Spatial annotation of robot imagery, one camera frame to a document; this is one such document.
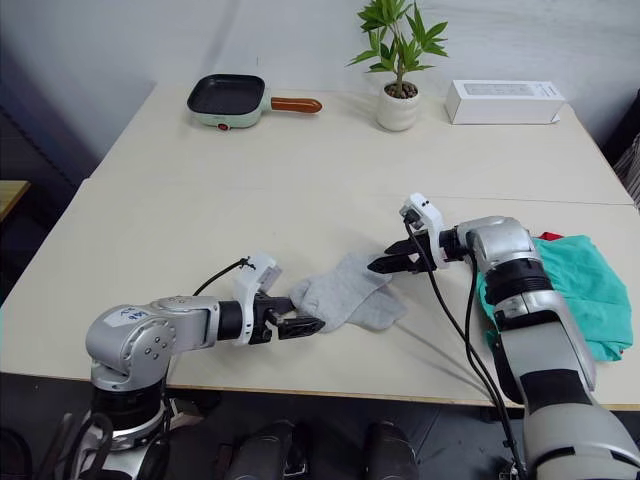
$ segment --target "orange pan handle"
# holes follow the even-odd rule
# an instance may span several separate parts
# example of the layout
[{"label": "orange pan handle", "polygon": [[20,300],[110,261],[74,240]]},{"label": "orange pan handle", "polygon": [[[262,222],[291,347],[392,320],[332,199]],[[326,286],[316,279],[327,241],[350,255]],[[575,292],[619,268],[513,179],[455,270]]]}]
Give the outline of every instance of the orange pan handle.
[{"label": "orange pan handle", "polygon": [[271,97],[271,109],[300,113],[317,113],[322,110],[322,104],[313,98]]}]

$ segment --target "white flower pot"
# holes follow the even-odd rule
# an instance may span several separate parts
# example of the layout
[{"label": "white flower pot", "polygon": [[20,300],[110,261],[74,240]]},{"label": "white flower pot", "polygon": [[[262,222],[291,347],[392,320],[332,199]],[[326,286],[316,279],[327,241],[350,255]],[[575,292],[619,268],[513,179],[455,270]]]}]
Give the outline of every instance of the white flower pot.
[{"label": "white flower pot", "polygon": [[382,88],[378,97],[376,120],[384,128],[394,132],[411,128],[418,118],[420,92],[412,98],[394,98],[384,91],[387,85]]}]

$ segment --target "potted plant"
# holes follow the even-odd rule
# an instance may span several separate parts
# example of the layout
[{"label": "potted plant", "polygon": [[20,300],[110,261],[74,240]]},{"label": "potted plant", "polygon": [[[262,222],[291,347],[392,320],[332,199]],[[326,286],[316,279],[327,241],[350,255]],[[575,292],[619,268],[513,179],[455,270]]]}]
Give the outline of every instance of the potted plant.
[{"label": "potted plant", "polygon": [[[378,99],[376,119],[384,128],[393,131],[406,130],[413,126],[418,116],[418,88],[405,81],[409,72],[425,70],[433,65],[421,65],[420,57],[425,53],[447,56],[439,38],[447,22],[438,23],[428,30],[416,3],[413,17],[409,15],[411,5],[405,0],[371,0],[358,16],[364,20],[360,26],[369,35],[370,49],[355,57],[349,65],[377,57],[379,61],[369,67],[369,72],[393,72],[395,81],[386,84]],[[403,20],[411,29],[410,39],[403,32]],[[385,43],[391,34],[391,44]]]}]

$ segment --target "soil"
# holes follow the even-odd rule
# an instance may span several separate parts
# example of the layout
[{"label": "soil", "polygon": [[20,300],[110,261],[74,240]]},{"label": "soil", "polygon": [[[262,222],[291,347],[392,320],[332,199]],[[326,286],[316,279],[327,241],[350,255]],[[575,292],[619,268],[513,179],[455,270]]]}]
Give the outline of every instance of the soil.
[{"label": "soil", "polygon": [[402,91],[398,94],[396,92],[396,84],[391,83],[384,87],[384,91],[387,92],[387,95],[394,98],[412,98],[418,94],[418,87],[416,87],[413,83],[402,82]]}]

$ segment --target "white wall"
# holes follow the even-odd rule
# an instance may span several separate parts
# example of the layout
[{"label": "white wall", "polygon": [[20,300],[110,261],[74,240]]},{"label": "white wall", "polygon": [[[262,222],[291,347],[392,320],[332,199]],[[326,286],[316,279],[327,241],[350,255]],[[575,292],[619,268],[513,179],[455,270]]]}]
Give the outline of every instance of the white wall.
[{"label": "white wall", "polygon": [[[86,171],[155,82],[253,73],[277,88],[374,92],[385,80],[345,68],[366,46],[360,0],[0,2],[5,95],[67,150],[86,149]],[[450,58],[413,74],[427,93],[452,78],[550,79],[603,141],[640,88],[639,0],[424,2],[425,21],[450,22]]]}]

